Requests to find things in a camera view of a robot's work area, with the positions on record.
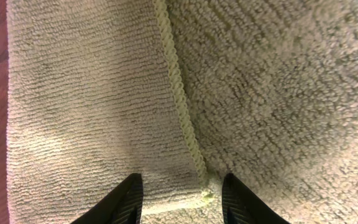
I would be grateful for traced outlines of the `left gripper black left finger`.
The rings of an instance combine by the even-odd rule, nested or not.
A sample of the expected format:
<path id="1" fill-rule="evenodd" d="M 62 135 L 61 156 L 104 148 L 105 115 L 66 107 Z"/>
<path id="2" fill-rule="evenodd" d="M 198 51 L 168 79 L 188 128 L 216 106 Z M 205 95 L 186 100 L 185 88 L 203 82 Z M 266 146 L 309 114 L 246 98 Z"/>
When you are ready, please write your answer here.
<path id="1" fill-rule="evenodd" d="M 130 174 L 72 224 L 140 224 L 143 197 L 141 174 Z"/>

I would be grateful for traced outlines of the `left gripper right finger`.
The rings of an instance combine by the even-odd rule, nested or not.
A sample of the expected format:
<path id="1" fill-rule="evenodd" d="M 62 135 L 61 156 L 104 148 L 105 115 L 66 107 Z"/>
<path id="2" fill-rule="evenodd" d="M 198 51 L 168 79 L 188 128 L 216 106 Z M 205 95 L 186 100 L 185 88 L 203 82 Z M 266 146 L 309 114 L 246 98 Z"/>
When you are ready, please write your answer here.
<path id="1" fill-rule="evenodd" d="M 224 178 L 222 210 L 225 224 L 289 224 L 233 173 Z"/>

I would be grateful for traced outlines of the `green microfiber cloth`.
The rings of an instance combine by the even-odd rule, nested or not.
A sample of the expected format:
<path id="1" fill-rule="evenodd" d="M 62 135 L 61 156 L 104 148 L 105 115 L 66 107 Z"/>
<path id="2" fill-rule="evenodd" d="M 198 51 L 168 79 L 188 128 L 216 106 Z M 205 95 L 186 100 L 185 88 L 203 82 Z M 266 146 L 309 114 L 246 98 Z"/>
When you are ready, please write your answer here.
<path id="1" fill-rule="evenodd" d="M 11 223 L 129 174 L 142 223 L 221 223 L 233 173 L 290 223 L 358 223 L 358 1 L 8 1 Z"/>

